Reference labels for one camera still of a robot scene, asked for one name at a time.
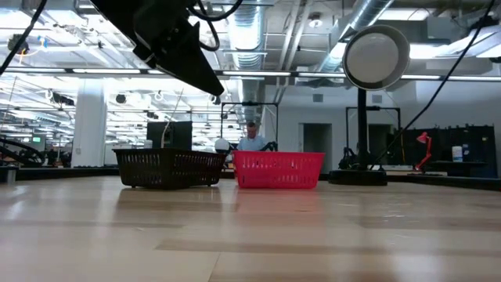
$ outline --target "red basket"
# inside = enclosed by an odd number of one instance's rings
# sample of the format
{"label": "red basket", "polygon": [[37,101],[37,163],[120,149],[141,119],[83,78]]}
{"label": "red basket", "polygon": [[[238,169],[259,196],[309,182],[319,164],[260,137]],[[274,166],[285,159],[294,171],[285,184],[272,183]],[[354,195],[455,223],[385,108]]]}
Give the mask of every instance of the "red basket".
{"label": "red basket", "polygon": [[254,151],[233,153],[240,188],[284,189],[315,188],[325,155]]}

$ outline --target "plastic basket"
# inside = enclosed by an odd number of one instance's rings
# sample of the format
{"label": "plastic basket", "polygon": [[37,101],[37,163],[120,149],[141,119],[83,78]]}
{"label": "plastic basket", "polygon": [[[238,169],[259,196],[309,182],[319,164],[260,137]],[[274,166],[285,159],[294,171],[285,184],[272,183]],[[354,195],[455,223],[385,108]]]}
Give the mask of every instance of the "plastic basket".
{"label": "plastic basket", "polygon": [[321,153],[234,151],[240,188],[312,189],[319,181]]}
{"label": "plastic basket", "polygon": [[219,182],[224,154],[177,149],[117,149],[122,183],[127,186],[178,189]]}

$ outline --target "white container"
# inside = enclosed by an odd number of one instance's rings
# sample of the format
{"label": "white container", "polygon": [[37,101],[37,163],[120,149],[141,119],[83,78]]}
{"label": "white container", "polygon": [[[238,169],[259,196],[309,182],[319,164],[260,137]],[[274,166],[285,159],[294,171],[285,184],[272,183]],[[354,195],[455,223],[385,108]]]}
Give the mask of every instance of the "white container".
{"label": "white container", "polygon": [[144,148],[145,149],[151,149],[151,148],[153,148],[153,141],[151,141],[151,140],[144,140]]}
{"label": "white container", "polygon": [[455,162],[463,161],[463,148],[461,146],[452,147],[452,161]]}

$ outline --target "black basket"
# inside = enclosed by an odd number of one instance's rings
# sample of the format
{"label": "black basket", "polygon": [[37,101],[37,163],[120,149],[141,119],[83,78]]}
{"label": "black basket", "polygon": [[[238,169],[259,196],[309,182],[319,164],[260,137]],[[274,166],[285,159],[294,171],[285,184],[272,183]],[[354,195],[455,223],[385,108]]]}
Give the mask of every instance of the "black basket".
{"label": "black basket", "polygon": [[117,149],[122,183],[127,186],[178,189],[219,182],[224,154],[177,149]]}

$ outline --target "black stand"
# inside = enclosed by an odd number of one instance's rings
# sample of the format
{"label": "black stand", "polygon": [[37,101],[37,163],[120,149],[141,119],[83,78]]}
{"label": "black stand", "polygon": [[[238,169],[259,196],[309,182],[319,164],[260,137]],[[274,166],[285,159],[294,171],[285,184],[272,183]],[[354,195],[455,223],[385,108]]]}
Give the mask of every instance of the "black stand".
{"label": "black stand", "polygon": [[330,172],[329,183],[357,186],[386,186],[387,176],[383,171],[367,170],[369,153],[367,150],[367,91],[359,89],[357,111],[359,115],[359,166],[356,170],[336,170]]}

